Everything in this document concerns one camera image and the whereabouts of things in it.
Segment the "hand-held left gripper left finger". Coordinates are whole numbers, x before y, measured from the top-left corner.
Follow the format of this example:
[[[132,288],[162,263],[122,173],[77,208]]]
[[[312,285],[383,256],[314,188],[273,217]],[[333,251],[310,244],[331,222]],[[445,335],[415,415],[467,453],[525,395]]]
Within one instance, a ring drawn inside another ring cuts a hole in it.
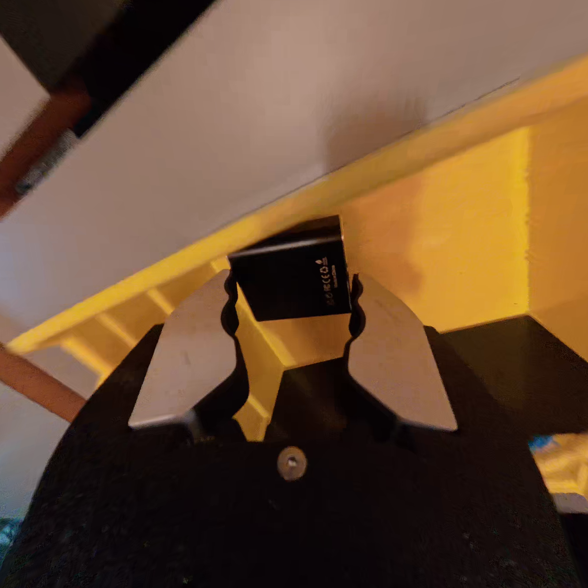
[[[195,442],[245,442],[235,415],[249,397],[236,336],[238,290],[221,270],[167,318],[128,425],[140,432],[182,426]]]

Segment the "yellow divided storage bin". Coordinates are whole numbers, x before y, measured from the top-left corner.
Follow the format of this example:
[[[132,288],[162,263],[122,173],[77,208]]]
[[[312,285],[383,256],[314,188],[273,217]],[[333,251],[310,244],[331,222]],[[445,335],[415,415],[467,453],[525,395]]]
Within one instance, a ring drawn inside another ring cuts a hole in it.
[[[530,315],[587,360],[587,58],[416,131],[5,343],[102,383],[229,254],[338,213],[350,268],[452,334]]]

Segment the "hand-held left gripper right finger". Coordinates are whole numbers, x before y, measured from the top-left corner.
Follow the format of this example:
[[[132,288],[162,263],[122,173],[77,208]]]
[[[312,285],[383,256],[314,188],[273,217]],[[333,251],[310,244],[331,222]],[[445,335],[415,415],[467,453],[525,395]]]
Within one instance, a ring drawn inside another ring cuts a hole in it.
[[[414,430],[456,433],[458,420],[417,315],[366,273],[353,276],[350,302],[343,434],[410,447]]]

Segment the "grey desk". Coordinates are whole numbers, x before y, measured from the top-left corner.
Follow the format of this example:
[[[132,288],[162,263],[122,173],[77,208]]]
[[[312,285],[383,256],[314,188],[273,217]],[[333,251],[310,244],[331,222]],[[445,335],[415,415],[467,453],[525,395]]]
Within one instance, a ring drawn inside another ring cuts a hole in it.
[[[28,510],[103,384],[60,347],[6,342],[584,57],[587,1],[129,3],[79,63],[85,88],[54,92],[2,160],[1,514]]]

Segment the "black network splitter box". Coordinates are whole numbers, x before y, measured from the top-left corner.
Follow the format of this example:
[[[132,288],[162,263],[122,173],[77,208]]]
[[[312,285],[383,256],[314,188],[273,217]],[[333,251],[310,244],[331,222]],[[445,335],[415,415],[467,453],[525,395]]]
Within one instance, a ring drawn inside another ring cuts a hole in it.
[[[351,312],[338,215],[298,224],[228,256],[258,322]]]

